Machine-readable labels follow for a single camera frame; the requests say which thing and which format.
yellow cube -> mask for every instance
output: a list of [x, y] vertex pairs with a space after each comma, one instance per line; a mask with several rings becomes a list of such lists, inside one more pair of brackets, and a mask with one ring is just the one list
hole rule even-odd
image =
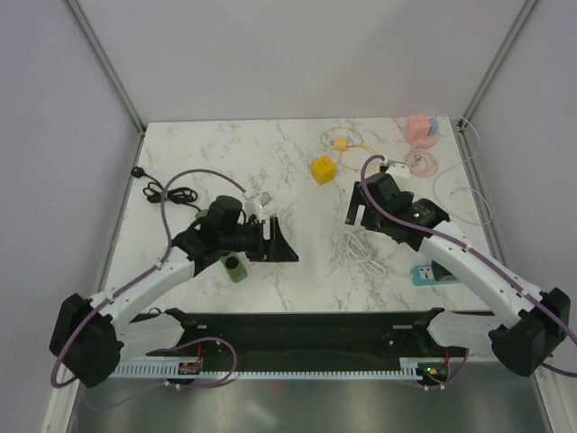
[[336, 176], [336, 165], [328, 156], [321, 156], [310, 164], [310, 174], [320, 185], [323, 185]]

marble table surface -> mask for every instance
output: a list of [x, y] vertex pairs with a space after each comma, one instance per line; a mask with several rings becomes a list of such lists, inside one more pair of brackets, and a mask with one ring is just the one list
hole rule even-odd
[[[408, 145], [403, 138], [405, 119], [322, 119], [153, 123], [146, 133], [139, 165], [161, 182], [191, 168], [219, 170], [249, 191], [269, 191], [279, 207], [282, 231], [297, 251], [299, 263], [249, 263], [248, 278], [231, 282], [216, 263], [191, 281], [171, 290], [151, 307], [178, 307], [194, 312], [329, 312], [487, 309], [462, 284], [415, 287], [395, 275], [374, 278], [351, 264], [339, 247], [344, 231], [354, 231], [376, 251], [376, 258], [396, 272], [408, 273], [415, 264], [430, 263], [425, 256], [385, 235], [344, 224], [346, 209], [359, 174], [338, 166], [334, 182], [319, 186], [309, 174], [310, 162], [323, 154], [338, 154], [320, 143], [321, 133], [333, 126], [357, 128], [365, 143], [392, 160], [402, 161]], [[448, 118], [440, 118], [441, 139], [432, 149], [440, 170], [460, 160]], [[350, 150], [347, 163], [360, 166], [368, 153]], [[416, 198], [432, 195], [433, 178], [412, 176], [408, 189]], [[133, 180], [123, 221], [110, 263], [106, 287], [119, 287], [155, 262], [164, 251], [165, 235], [160, 206], [146, 201], [145, 179]], [[243, 200], [240, 191], [211, 175], [187, 175], [174, 186], [198, 192], [197, 204], [206, 208], [218, 195]], [[437, 194], [450, 213], [473, 221], [479, 216], [463, 166], [437, 181]], [[188, 227], [195, 210], [167, 204], [173, 234]], [[489, 248], [482, 227], [457, 221], [483, 252]]]

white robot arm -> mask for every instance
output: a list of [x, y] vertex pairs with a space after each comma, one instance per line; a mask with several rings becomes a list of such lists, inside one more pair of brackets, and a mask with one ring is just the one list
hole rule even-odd
[[[494, 354], [509, 370], [529, 376], [565, 338], [565, 333], [542, 310], [548, 309], [567, 324], [569, 298], [557, 288], [541, 290], [475, 250], [439, 206], [426, 198], [413, 201], [413, 193], [400, 190], [396, 168], [389, 170], [389, 165], [383, 164], [380, 172], [364, 180], [364, 184], [355, 183], [346, 224], [354, 224], [359, 206], [364, 206], [362, 226], [423, 253], [472, 290], [494, 314], [432, 309], [418, 321], [417, 328], [440, 346]], [[517, 289], [506, 279], [513, 281]]]
[[[265, 194], [264, 198], [269, 200], [270, 196]], [[266, 206], [262, 200], [251, 202], [255, 203]], [[50, 351], [87, 387], [96, 386], [121, 360], [173, 347], [180, 340], [190, 323], [178, 309], [144, 321], [133, 320], [164, 293], [194, 278], [222, 255], [245, 253], [249, 260], [258, 263], [298, 261], [275, 216], [264, 219], [262, 209], [256, 207], [249, 209], [249, 215], [255, 217], [238, 224], [241, 209], [237, 199], [218, 197], [205, 216], [172, 239], [166, 260], [159, 261], [130, 287], [124, 286], [128, 290], [112, 288], [89, 299], [78, 294], [70, 296], [60, 308]], [[81, 334], [63, 351], [83, 320], [88, 322]]]

blue block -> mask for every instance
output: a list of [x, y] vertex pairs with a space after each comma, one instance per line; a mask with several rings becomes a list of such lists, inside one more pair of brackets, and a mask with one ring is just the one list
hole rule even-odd
[[429, 124], [431, 124], [431, 129], [429, 129], [429, 137], [431, 137], [439, 131], [439, 123], [434, 117], [429, 117]]

white cable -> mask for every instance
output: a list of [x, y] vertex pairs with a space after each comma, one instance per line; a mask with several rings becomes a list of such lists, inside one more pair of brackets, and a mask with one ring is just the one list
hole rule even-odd
[[384, 278], [387, 274], [390, 274], [399, 278], [410, 279], [408, 275], [394, 272], [382, 263], [374, 260], [374, 254], [362, 243], [361, 239], [352, 232], [343, 232], [341, 234], [340, 245], [353, 264], [358, 264], [369, 275], [375, 278]]
[[[475, 133], [475, 136], [477, 138], [477, 150], [468, 158], [465, 158], [464, 160], [457, 162], [456, 164], [452, 165], [451, 167], [449, 167], [448, 169], [445, 169], [443, 171], [441, 171], [439, 174], [436, 175], [435, 179], [433, 180], [433, 197], [435, 197], [436, 202], [439, 204], [439, 206], [445, 208], [445, 210], [447, 209], [447, 207], [445, 205], [443, 205], [443, 201], [439, 198], [439, 196], [437, 196], [436, 194], [436, 182], [437, 180], [443, 176], [445, 173], [447, 173], [448, 171], [455, 169], [457, 167], [459, 167], [460, 165], [463, 165], [472, 160], [475, 156], [477, 156], [479, 154], [479, 152], [481, 151], [481, 138], [479, 137], [479, 133], [477, 132], [477, 130], [475, 129], [475, 127], [472, 125], [471, 122], [469, 122], [467, 119], [465, 119], [462, 115], [456, 115], [453, 114], [456, 117], [459, 117], [460, 119], [462, 119], [468, 126], [471, 127], [471, 129], [473, 130], [473, 132]], [[487, 226], [489, 225], [492, 221], [493, 221], [493, 212], [490, 210], [490, 206], [489, 203], [487, 202], [487, 200], [485, 199], [485, 197], [477, 190], [477, 189], [473, 189], [473, 188], [469, 188], [469, 187], [460, 187], [456, 190], [461, 190], [461, 189], [468, 189], [471, 191], [472, 194], [476, 194], [477, 197], [479, 197], [481, 199], [481, 201], [483, 202], [483, 204], [485, 205], [485, 207], [487, 208], [487, 211], [489, 212], [489, 220], [481, 222], [481, 223], [476, 223], [474, 221], [469, 221], [466, 220], [458, 215], [456, 215], [455, 213], [451, 212], [450, 210], [447, 210], [447, 212], [454, 217], [455, 219], [458, 219], [459, 221], [464, 222], [465, 224], [470, 224], [472, 226]]]

